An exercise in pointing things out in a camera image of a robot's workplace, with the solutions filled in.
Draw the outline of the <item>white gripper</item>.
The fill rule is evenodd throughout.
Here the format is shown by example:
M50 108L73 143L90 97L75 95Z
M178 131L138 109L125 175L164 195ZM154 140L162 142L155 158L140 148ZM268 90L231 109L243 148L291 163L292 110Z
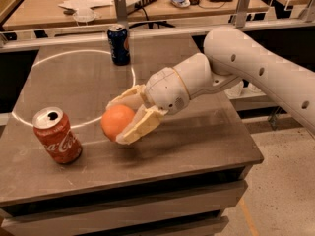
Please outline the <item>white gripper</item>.
M145 100L152 105L145 107ZM164 68L151 75L144 85L135 85L112 99L106 109L124 105L138 110L132 121L116 136L116 142L130 145L159 126L164 116L186 108L190 97L182 79L173 68Z

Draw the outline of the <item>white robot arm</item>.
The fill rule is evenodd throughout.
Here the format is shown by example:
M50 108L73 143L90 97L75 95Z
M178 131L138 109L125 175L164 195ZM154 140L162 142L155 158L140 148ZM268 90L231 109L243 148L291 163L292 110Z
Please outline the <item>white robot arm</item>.
M230 89L241 80L260 89L315 133L315 72L267 50L238 29L219 27L206 35L202 53L159 70L145 84L132 86L107 104L109 108L123 104L136 111L116 142L132 144L192 99Z

